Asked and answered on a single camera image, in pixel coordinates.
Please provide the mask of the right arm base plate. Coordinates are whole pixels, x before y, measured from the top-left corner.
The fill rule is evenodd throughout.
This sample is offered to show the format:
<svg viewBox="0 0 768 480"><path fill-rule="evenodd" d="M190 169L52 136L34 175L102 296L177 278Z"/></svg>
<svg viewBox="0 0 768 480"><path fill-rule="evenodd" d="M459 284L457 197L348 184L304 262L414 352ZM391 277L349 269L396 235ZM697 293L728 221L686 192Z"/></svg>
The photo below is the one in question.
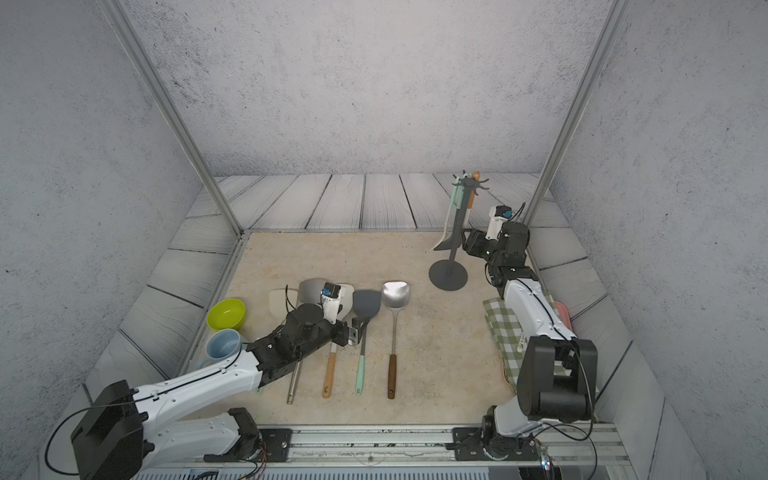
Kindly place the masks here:
<svg viewBox="0 0 768 480"><path fill-rule="evenodd" d="M456 461L536 462L540 458L536 446L525 438L484 437L480 427L455 427L451 435L452 442L446 448Z"/></svg>

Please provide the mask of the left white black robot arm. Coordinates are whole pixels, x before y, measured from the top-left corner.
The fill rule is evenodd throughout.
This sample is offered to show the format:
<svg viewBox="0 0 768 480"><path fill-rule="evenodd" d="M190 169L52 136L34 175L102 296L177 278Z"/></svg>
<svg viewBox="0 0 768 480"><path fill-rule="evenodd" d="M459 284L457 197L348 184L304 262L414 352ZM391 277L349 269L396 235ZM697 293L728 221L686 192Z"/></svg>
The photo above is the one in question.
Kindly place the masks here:
<svg viewBox="0 0 768 480"><path fill-rule="evenodd" d="M188 415L230 396L256 390L288 375L295 364L328 343L357 343L359 330L325 318L303 304L284 324L223 360L163 382L105 387L70 440L81 479L130 479L142 469L202 455L239 461L256 446L257 426L244 409L196 422Z"/></svg>

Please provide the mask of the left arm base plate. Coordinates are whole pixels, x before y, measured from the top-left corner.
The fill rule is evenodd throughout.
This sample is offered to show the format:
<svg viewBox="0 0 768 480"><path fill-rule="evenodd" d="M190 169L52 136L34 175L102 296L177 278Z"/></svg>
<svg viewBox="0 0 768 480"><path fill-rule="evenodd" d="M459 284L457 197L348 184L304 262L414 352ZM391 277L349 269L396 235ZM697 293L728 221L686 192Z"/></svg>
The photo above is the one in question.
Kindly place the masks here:
<svg viewBox="0 0 768 480"><path fill-rule="evenodd" d="M267 463L288 461L293 430L290 428L261 429L258 435L242 435L226 452L218 455L206 454L206 463L233 463L256 460Z"/></svg>

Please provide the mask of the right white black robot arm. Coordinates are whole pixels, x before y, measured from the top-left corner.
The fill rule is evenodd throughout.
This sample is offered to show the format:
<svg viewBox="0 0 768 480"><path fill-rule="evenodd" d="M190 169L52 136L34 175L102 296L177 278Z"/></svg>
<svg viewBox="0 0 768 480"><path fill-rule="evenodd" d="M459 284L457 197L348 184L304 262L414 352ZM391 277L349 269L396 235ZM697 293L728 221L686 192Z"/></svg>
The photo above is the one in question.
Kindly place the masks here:
<svg viewBox="0 0 768 480"><path fill-rule="evenodd" d="M491 437L528 436L546 419L594 419L597 349L579 339L547 301L526 265L529 241L526 225L494 214L486 232L473 230L464 243L468 255L486 262L489 284L527 340L515 398L491 410Z"/></svg>

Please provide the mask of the cream spatula light wood handle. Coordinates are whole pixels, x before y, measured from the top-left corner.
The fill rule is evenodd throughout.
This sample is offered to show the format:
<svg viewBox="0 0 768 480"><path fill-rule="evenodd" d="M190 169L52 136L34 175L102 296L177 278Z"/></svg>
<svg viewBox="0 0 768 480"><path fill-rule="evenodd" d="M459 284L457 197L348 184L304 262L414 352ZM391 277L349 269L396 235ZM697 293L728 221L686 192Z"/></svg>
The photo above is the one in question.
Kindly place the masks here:
<svg viewBox="0 0 768 480"><path fill-rule="evenodd" d="M339 311L337 320L344 320L353 310L353 293L354 287L350 284L340 284L342 287L341 293L341 308ZM323 398L330 398L333 387L334 371L336 365L337 345L330 343L330 352L328 357L328 363L325 373L325 379L323 383Z"/></svg>

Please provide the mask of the cream utensil mint handle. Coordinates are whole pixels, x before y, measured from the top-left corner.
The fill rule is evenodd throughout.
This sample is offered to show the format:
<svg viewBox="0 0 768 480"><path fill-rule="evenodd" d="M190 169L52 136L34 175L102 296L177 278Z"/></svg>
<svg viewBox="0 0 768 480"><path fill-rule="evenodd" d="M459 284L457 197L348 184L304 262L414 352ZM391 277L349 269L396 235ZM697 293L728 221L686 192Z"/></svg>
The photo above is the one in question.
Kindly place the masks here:
<svg viewBox="0 0 768 480"><path fill-rule="evenodd" d="M454 181L451 183L452 190L450 194L450 203L444 222L444 228L441 239L433 247L434 251L448 250L451 246L451 238L456 230L456 214L461 210L464 198L467 198L467 208L464 217L463 227L466 228L469 225L470 211L473 206L475 193L472 191L466 192L462 186L462 182L465 178L469 178L470 175L466 172L460 176L455 176Z"/></svg>

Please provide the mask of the grey spatula mint handle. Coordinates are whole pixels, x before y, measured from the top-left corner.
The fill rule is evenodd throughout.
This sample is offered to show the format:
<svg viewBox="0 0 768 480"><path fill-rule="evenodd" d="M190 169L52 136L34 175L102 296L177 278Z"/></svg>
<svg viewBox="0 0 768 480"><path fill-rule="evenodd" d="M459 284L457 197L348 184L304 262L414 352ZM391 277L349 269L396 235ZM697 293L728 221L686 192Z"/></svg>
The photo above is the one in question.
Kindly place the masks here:
<svg viewBox="0 0 768 480"><path fill-rule="evenodd" d="M378 315L381 307L381 293L375 290L359 290L353 294L353 305L356 318L367 317L368 324ZM364 327L364 333L360 340L360 354L358 368L356 373L355 392L360 396L364 389L365 376L365 353L366 353L366 334L367 328Z"/></svg>

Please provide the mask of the utensil light wood handle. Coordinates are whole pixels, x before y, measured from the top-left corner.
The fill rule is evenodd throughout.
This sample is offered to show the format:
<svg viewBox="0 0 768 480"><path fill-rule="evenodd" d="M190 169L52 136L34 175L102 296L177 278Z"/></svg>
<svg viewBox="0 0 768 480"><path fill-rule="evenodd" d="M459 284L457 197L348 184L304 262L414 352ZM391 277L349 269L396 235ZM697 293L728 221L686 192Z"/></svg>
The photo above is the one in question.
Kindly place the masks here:
<svg viewBox="0 0 768 480"><path fill-rule="evenodd" d="M481 174L480 174L480 172L479 172L479 171L475 171L475 172L472 174L472 178L473 178L473 179L474 179L474 180L475 180L477 183L480 183L480 181L481 181ZM477 195L477 190L478 190L478 188L475 188L474 190L472 190L472 191L469 193L469 200L468 200L468 209L469 209L469 210L471 210L471 209L473 208L474 200L475 200L475 197L476 197L476 195Z"/></svg>

